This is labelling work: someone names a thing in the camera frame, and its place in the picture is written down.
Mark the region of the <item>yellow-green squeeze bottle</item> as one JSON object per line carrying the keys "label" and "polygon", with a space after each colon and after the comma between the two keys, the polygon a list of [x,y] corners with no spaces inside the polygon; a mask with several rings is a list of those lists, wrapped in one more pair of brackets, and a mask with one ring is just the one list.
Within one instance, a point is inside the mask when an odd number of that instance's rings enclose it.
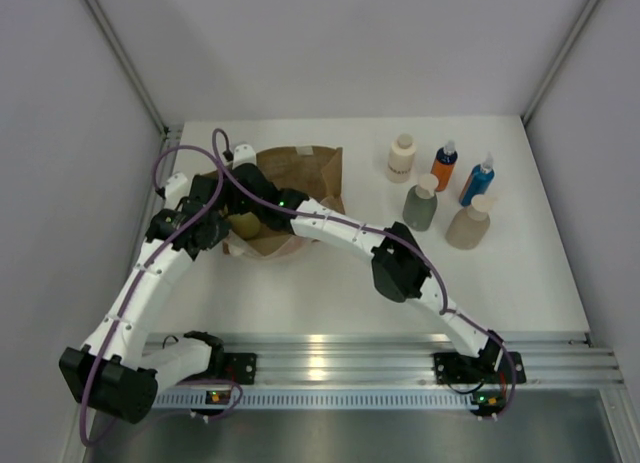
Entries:
{"label": "yellow-green squeeze bottle", "polygon": [[251,212],[229,215],[228,221],[231,224],[232,231],[243,240],[250,240],[256,237],[261,229],[259,219]]}

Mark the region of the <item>burlap canvas tote bag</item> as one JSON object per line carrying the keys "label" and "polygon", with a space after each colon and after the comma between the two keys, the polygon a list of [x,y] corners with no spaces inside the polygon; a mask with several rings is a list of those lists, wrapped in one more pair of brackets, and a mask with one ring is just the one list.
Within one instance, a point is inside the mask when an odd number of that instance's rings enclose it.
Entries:
{"label": "burlap canvas tote bag", "polygon": [[[256,153],[257,167],[277,187],[305,192],[322,205],[339,213],[345,212],[341,197],[341,148],[289,146]],[[243,240],[232,231],[223,241],[223,252],[228,256],[266,262],[290,257],[310,244],[309,239],[275,232],[262,225],[259,234],[250,240]]]}

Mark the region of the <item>white round cap bottle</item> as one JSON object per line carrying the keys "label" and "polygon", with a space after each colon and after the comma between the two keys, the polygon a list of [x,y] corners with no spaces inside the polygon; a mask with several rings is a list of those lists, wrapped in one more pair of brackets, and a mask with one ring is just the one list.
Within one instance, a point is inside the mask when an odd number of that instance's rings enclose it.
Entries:
{"label": "white round cap bottle", "polygon": [[393,183],[409,180],[416,154],[416,145],[410,134],[400,134],[391,144],[386,176]]}

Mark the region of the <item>grey-green pump bottle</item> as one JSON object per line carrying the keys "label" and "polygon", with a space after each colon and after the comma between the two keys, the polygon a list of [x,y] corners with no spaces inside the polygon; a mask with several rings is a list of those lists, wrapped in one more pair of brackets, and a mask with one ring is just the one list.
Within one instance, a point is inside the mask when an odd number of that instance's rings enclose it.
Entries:
{"label": "grey-green pump bottle", "polygon": [[424,232],[430,228],[438,206],[438,184],[439,180],[435,175],[425,173],[418,178],[417,184],[409,189],[402,217],[410,229]]}

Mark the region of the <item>blue orange spray bottle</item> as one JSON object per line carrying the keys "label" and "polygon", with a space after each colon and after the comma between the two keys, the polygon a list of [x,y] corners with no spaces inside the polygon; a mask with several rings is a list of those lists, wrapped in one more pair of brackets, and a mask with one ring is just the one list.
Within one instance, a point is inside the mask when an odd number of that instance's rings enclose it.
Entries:
{"label": "blue orange spray bottle", "polygon": [[453,140],[449,140],[443,147],[436,152],[431,173],[437,177],[437,192],[441,192],[448,186],[449,180],[453,173],[455,164],[458,160],[456,144]]}

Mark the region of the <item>beige pump bottle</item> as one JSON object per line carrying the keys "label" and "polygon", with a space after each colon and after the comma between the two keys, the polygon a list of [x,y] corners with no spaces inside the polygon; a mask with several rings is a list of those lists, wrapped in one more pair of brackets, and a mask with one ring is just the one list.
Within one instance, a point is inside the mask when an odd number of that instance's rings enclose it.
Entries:
{"label": "beige pump bottle", "polygon": [[490,227],[490,212],[496,201],[484,194],[473,196],[470,204],[452,219],[445,234],[446,242],[459,250],[476,248]]}

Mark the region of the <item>dark blue spray bottle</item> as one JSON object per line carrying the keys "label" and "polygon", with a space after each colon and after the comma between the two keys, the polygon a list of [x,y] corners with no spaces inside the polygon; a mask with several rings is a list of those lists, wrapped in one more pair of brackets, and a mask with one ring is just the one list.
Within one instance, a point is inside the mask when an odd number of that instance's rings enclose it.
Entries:
{"label": "dark blue spray bottle", "polygon": [[494,158],[488,153],[481,163],[472,168],[459,196],[460,205],[469,206],[476,195],[485,194],[494,177]]}

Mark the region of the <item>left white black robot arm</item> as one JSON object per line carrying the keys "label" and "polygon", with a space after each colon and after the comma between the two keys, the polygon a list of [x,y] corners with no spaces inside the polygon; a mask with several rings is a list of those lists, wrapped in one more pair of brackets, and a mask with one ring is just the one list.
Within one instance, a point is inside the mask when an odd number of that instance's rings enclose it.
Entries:
{"label": "left white black robot arm", "polygon": [[164,390],[195,375],[207,383],[224,375],[223,343],[206,332],[190,331],[167,349],[143,353],[173,286],[231,229],[218,212],[223,188],[218,179],[196,176],[176,206],[152,218],[110,311],[81,348],[62,353],[59,368],[83,409],[138,423]]}

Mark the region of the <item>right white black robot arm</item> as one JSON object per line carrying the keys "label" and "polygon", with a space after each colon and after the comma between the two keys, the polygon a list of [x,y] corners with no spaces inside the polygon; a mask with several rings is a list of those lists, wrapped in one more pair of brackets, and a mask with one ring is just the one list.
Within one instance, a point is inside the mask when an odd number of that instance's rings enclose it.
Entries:
{"label": "right white black robot arm", "polygon": [[494,331],[475,323],[449,297],[444,281],[409,228],[399,222],[370,226],[328,209],[310,196],[279,189],[254,164],[224,169],[236,201],[269,228],[345,250],[371,265],[373,284],[384,298],[412,303],[437,322],[463,360],[473,382],[504,373],[512,384],[526,381],[516,354]]}

